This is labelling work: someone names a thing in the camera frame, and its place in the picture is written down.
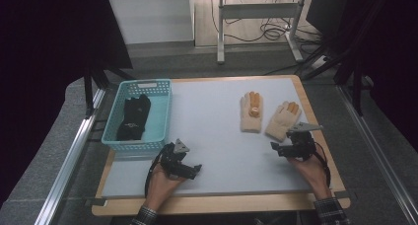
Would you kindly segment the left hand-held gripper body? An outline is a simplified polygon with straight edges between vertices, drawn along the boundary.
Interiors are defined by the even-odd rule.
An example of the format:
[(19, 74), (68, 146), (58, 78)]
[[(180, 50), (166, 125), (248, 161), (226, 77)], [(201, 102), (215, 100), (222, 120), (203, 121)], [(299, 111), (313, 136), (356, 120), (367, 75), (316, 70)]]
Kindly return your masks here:
[(186, 156), (189, 148), (181, 140), (170, 143), (162, 149), (160, 164), (169, 176), (185, 178), (187, 174), (195, 173), (192, 167), (182, 164), (182, 159)]

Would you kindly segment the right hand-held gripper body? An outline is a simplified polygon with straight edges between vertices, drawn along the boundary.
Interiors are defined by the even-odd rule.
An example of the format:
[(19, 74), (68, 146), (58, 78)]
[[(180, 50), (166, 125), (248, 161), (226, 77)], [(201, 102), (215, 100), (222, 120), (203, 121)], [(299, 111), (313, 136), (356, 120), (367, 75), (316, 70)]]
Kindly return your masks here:
[(286, 133), (292, 145), (286, 150), (285, 156), (308, 160), (316, 151), (311, 135), (314, 130), (322, 130), (322, 126), (306, 122), (299, 122), (292, 126)]

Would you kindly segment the teal plastic basket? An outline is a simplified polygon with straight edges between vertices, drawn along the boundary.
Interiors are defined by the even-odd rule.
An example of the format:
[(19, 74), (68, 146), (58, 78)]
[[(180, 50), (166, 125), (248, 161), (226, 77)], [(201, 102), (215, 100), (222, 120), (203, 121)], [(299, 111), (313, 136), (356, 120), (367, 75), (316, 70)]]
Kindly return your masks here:
[[(126, 101), (145, 95), (151, 103), (145, 130), (140, 140), (119, 140), (117, 131), (124, 121)], [(172, 81), (170, 79), (132, 80), (119, 84), (102, 143), (114, 151), (159, 151), (167, 141), (170, 129)]]

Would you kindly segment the black glove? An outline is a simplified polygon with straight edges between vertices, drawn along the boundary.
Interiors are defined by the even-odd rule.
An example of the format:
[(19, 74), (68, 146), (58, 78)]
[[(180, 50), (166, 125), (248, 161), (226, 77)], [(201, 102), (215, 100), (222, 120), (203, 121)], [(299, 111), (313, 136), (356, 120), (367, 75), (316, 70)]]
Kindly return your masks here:
[(140, 140), (145, 131), (145, 125), (151, 108), (150, 99), (141, 94), (138, 99), (125, 101), (124, 118), (120, 124), (116, 139), (119, 141)]

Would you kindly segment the person's left hand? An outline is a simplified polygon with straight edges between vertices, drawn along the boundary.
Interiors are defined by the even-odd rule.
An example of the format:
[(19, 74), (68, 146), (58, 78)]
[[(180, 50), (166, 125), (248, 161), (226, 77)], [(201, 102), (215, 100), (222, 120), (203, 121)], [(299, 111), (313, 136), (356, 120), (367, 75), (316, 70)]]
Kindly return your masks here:
[(157, 164), (151, 175), (144, 206), (158, 211), (183, 182), (185, 182), (185, 178), (169, 178), (163, 167)]

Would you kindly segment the person's right hand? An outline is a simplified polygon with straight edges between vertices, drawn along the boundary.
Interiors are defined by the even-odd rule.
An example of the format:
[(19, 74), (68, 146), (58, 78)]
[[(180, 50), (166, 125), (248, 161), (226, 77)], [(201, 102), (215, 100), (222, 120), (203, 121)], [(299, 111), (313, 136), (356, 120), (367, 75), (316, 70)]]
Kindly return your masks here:
[(326, 172), (317, 156), (311, 156), (304, 162), (295, 158), (288, 158), (287, 161), (304, 177), (317, 200), (332, 197), (327, 185)]

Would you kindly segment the grey table mat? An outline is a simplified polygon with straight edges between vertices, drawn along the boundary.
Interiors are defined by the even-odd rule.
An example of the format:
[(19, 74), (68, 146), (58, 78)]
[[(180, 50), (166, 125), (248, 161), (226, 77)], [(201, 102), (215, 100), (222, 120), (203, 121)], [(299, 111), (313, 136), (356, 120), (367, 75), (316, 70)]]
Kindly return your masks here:
[[(272, 150), (271, 137), (264, 132), (240, 129), (240, 99), (245, 93), (254, 91), (263, 97), (261, 124), (266, 126), (282, 102), (301, 102), (303, 93), (297, 87), (298, 81), (296, 76), (172, 81), (166, 144), (181, 140), (190, 150), (184, 164), (202, 165), (197, 177), (183, 183), (176, 195), (257, 194), (308, 189), (294, 167)], [(149, 167), (159, 151), (115, 151), (103, 195), (143, 196)]]

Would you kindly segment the black tripod legs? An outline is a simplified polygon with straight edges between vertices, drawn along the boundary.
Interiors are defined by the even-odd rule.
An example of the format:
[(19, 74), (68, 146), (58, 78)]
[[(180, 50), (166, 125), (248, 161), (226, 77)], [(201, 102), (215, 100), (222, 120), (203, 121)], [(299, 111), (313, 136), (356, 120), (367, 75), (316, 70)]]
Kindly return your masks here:
[(301, 76), (303, 80), (311, 80), (331, 67), (340, 64), (333, 81), (336, 85), (344, 85), (349, 77), (353, 76), (351, 104), (359, 115), (363, 114), (361, 110), (362, 80), (359, 54), (361, 44), (370, 26), (368, 16), (373, 13), (373, 6), (373, 1), (367, 1), (345, 30), (334, 38), (334, 40), (345, 40), (347, 43), (347, 47), (340, 54), (320, 65), (316, 70)]
[(83, 77), (86, 100), (85, 119), (89, 119), (94, 112), (93, 84), (96, 84), (96, 86), (100, 90), (106, 89), (109, 85), (109, 80), (105, 75), (105, 70), (112, 72), (113, 74), (123, 78), (124, 80), (134, 80), (133, 76), (113, 66), (108, 66), (107, 68), (86, 67)]

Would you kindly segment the dark curtain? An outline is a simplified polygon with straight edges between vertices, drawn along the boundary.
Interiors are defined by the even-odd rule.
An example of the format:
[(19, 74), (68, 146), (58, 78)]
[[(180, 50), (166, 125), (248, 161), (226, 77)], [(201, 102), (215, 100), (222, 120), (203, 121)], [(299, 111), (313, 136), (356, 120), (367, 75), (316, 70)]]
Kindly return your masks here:
[(356, 16), (373, 1), (360, 47), (361, 75), (373, 81), (378, 107), (418, 151), (418, 0), (348, 0)]
[(0, 205), (88, 70), (128, 68), (109, 0), (0, 0)]

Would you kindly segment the grey metal stand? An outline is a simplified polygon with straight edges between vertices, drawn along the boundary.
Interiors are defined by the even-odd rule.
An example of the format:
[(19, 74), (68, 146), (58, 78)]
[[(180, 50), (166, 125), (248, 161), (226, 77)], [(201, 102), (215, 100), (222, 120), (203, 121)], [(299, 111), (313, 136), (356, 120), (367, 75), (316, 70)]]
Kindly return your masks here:
[(285, 33), (287, 43), (295, 60), (299, 63), (303, 57), (295, 41), (295, 33), (300, 21), (305, 0), (294, 3), (265, 3), (265, 4), (231, 4), (226, 5), (224, 0), (218, 4), (218, 38), (217, 38), (217, 62), (225, 62), (224, 20), (225, 19), (266, 19), (266, 18), (290, 18), (292, 24)]

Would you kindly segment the white cabinet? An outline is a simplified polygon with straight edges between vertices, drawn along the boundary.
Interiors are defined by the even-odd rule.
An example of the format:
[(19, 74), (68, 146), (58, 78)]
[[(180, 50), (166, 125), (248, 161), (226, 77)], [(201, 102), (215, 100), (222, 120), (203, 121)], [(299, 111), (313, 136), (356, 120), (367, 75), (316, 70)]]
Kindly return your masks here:
[(194, 40), (191, 0), (109, 0), (126, 44)]

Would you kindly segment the aluminium rail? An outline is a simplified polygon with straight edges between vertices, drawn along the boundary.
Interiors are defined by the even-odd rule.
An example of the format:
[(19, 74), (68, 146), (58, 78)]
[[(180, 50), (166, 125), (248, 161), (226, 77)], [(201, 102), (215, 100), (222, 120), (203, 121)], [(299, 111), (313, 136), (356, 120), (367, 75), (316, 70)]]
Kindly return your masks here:
[(66, 158), (57, 174), (48, 196), (38, 214), (34, 225), (50, 225), (58, 209), (59, 203), (78, 164), (90, 131), (93, 128), (98, 110), (102, 105), (106, 90), (98, 89), (93, 97), (92, 114), (84, 118), (69, 148)]
[(337, 86), (336, 89), (339, 92), (348, 110), (348, 113), (350, 113), (354, 123), (356, 124), (356, 127), (359, 129), (364, 141), (366, 142), (366, 145), (371, 151), (371, 154), (378, 168), (380, 169), (384, 177), (384, 180), (386, 181), (396, 202), (398, 203), (400, 209), (406, 217), (408, 224), (418, 225), (418, 206), (412, 199), (406, 186), (401, 181), (399, 176), (396, 174), (395, 170), (393, 169), (389, 160), (385, 156), (381, 146), (379, 145), (374, 134), (371, 132), (364, 118), (358, 114), (358, 112), (351, 104), (352, 97), (343, 87)]

